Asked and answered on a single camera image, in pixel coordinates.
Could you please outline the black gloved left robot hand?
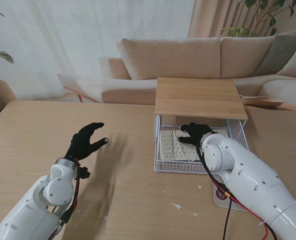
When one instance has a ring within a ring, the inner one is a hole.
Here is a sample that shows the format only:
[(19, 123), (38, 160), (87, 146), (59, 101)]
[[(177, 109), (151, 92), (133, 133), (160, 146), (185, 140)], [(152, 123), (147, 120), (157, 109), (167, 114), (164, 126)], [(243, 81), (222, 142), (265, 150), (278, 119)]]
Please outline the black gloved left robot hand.
[(73, 135), (70, 147), (64, 158), (69, 160), (77, 159), (80, 161), (107, 144), (109, 141), (107, 137), (102, 138), (95, 143), (90, 143), (90, 138), (94, 131), (103, 126), (104, 123), (102, 122), (93, 122), (81, 128), (78, 133)]

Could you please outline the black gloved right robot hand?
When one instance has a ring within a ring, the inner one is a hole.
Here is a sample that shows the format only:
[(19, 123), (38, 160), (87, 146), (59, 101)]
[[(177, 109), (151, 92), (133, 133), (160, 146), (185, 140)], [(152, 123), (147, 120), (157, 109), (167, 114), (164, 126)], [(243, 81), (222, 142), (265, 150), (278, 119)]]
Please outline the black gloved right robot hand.
[(191, 122), (189, 124), (182, 125), (181, 131), (189, 134), (187, 137), (180, 136), (178, 141), (184, 144), (190, 144), (194, 146), (199, 146), (201, 139), (207, 134), (216, 134), (208, 125), (206, 124), (196, 124)]

